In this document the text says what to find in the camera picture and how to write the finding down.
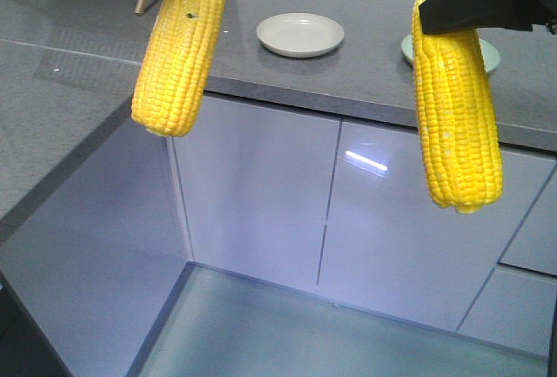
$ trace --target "floor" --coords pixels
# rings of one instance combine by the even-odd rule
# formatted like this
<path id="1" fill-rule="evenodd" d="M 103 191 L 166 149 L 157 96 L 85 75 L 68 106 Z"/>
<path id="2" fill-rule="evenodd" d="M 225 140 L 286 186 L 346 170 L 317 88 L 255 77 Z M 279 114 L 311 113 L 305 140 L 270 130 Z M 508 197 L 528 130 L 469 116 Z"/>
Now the floor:
<path id="1" fill-rule="evenodd" d="M 539 358 L 188 265 L 141 377 L 544 377 Z"/>

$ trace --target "plate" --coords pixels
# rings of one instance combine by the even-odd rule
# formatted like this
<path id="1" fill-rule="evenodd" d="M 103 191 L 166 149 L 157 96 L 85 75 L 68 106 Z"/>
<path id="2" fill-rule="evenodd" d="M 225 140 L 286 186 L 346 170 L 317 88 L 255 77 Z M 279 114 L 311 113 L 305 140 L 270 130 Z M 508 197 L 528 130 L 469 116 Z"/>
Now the plate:
<path id="1" fill-rule="evenodd" d="M 405 36 L 400 43 L 400 48 L 402 49 L 402 54 L 409 64 L 413 63 L 413 48 L 412 48 L 412 35 Z M 484 57 L 484 65 L 486 66 L 486 72 L 489 74 L 493 72 L 495 68 L 501 63 L 501 56 L 499 51 L 493 47 L 492 44 L 486 42 L 484 39 L 480 39 L 481 54 Z"/>
<path id="2" fill-rule="evenodd" d="M 309 13 L 269 17 L 258 24 L 256 33 L 264 47 L 285 57 L 318 57 L 335 49 L 345 37 L 340 24 Z"/>

